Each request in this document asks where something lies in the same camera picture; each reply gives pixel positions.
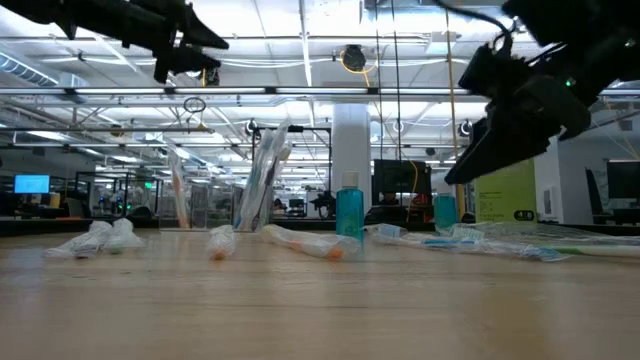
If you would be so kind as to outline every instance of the table surface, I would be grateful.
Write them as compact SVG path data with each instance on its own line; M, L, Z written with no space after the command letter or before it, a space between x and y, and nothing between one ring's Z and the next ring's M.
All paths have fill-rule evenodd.
M638 359L640 262L367 245L332 263L206 233L52 261L74 234L0 239L3 359Z

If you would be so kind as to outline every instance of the plastic packaging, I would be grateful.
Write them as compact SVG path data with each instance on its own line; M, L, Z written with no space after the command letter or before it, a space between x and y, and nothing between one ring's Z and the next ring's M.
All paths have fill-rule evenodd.
M271 210L271 199L267 199L267 195L282 163L291 154L291 147L285 144L289 125L290 121L284 121L275 132L267 130L263 134L242 194L239 215L233 220L236 231L257 232L267 223Z
M342 174L342 190L338 191L336 233L364 241L364 195L358 189L358 173Z
M349 258L359 248L357 240L351 237L293 231L276 225L265 226L260 235L264 241L334 261Z
M608 236L535 223L457 224L453 232L473 231L501 242L522 242L563 254L640 258L640 237Z
M57 248L47 249L45 257L52 258L90 258L95 257L100 247L107 242L113 227L103 221L94 221L89 231L77 236Z
M77 236L57 248L47 249L45 257L85 259L95 257L100 250L119 254L126 248L144 247L145 244L133 233L133 224L120 219L113 226L103 221L94 221L89 231Z
M104 243L103 249L110 254L120 254L127 248L144 246L144 242L133 233L131 221L120 219L113 223L113 229Z
M224 260L236 251L236 237L231 225L211 230L211 240L207 243L207 256L211 260Z
M187 214L187 193L184 178L182 176L182 158L178 156L178 149L171 145L169 149L169 168L171 169L171 184L176 197L176 215L178 217L178 225L181 229L189 229L189 218Z
M539 261L559 261L569 257L548 247L516 242L493 241L480 236L480 234L471 232L464 235L457 233L451 237L412 233L405 233L402 237L392 237L385 234L384 228L386 226L391 225L381 224L367 227L369 237L372 238L374 242L383 245L401 245L453 253L488 254Z

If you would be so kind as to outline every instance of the yellow cable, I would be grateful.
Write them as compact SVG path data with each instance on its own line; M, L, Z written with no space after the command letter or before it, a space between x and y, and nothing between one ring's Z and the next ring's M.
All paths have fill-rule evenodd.
M349 69L343 61L343 56L344 56L344 50L342 50L342 52L340 52L340 64L342 65L342 67L347 70L348 72L352 73L352 74L363 74L364 75L364 81L367 83L367 87L371 87L371 84L369 83L369 76L367 75L369 72L371 72L371 70L375 69L378 67L378 60L376 60L376 63L373 64L373 66L371 66L371 68L369 68L369 70L361 70L361 71L353 71L351 69Z

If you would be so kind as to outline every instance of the plastic bottle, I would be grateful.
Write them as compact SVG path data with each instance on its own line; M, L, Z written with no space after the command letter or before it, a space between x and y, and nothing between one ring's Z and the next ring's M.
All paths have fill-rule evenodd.
M342 174L342 190L336 200L336 233L364 241L364 194L358 189L358 173Z
M451 195L451 187L448 185L438 187L437 191L438 196L433 200L436 231L441 234L448 234L451 226L458 222L456 198Z

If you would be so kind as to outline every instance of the bottle cap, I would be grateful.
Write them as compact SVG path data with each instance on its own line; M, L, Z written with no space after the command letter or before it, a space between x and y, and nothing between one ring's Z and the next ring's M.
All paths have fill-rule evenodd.
M342 173L342 187L358 187L358 172L345 171Z

